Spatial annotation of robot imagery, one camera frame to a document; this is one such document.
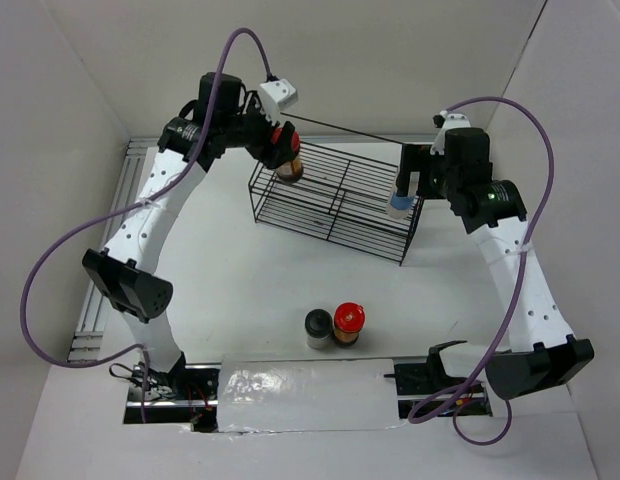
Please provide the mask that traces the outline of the silver lid white bottle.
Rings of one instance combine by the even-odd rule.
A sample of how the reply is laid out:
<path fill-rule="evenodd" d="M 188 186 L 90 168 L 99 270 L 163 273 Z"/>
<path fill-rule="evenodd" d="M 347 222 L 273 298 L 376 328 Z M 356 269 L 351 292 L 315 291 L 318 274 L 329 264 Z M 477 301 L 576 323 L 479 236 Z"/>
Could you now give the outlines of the silver lid white bottle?
<path fill-rule="evenodd" d="M 392 187 L 386 213 L 395 220 L 402 220 L 409 216 L 416 196 L 417 183 L 412 175 L 400 179 L 397 177 Z"/>

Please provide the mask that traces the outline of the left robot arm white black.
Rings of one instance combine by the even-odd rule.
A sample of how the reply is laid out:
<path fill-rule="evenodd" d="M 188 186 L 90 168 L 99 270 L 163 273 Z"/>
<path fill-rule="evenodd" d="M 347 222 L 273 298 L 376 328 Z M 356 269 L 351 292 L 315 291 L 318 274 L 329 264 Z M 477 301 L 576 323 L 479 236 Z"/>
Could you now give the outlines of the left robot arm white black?
<path fill-rule="evenodd" d="M 270 170 L 297 160 L 300 140 L 280 115 L 298 99 L 286 79 L 271 76 L 249 91 L 238 77 L 204 75 L 196 99 L 164 127 L 139 208 L 82 265 L 118 311 L 147 354 L 147 388 L 174 399 L 187 387 L 186 360 L 172 334 L 167 308 L 174 287 L 156 276 L 161 250 L 180 211 L 213 162 L 230 148 L 243 148 Z"/>

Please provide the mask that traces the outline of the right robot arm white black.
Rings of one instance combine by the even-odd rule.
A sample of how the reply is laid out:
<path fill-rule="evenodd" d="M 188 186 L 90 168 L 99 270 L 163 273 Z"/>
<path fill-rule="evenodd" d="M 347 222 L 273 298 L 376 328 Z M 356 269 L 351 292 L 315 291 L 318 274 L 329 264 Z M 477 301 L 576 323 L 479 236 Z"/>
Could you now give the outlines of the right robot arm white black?
<path fill-rule="evenodd" d="M 445 200 L 481 252 L 506 311 L 507 326 L 487 360 L 464 342 L 435 348 L 426 379 L 450 391 L 474 367 L 497 396 L 512 400 L 566 384 L 595 352 L 576 338 L 558 308 L 534 252 L 532 222 L 509 180 L 493 177 L 490 138 L 481 128 L 457 127 L 441 146 L 407 144 L 401 150 L 391 207 L 413 198 Z"/>

